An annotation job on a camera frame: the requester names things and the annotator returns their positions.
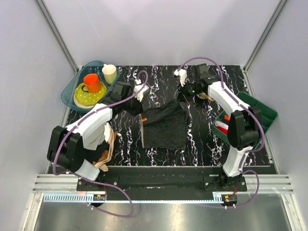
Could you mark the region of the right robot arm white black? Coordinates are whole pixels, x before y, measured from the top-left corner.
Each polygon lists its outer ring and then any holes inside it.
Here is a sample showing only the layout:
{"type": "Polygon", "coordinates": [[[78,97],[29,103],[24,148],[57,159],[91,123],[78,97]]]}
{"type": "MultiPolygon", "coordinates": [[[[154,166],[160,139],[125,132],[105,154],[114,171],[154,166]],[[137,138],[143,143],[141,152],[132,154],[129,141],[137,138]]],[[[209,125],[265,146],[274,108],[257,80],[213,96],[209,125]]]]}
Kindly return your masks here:
{"type": "Polygon", "coordinates": [[[178,86],[181,101],[190,101],[194,96],[205,93],[215,100],[229,116],[227,139],[230,144],[227,160],[218,176],[217,185],[225,191],[233,189],[241,181],[243,165],[249,152],[264,140],[261,125],[261,110],[240,100],[223,81],[222,70],[211,75],[206,64],[195,66],[196,80],[187,83],[187,71],[181,67],[174,71],[180,80],[178,86]]]}

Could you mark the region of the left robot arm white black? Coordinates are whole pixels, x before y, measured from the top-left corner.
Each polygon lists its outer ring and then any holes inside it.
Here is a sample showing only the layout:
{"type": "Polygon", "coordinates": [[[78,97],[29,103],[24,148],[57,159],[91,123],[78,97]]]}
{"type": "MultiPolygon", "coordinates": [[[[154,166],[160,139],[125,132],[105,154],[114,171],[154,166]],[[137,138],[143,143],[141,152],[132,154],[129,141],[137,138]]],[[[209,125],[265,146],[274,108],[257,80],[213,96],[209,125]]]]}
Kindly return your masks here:
{"type": "Polygon", "coordinates": [[[78,121],[66,127],[56,126],[52,133],[47,159],[70,172],[87,178],[87,185],[97,191],[103,187],[100,169],[92,164],[101,145],[112,136],[108,122],[126,111],[132,116],[143,112],[143,98],[149,91],[146,84],[131,87],[117,82],[98,103],[78,121]]]}

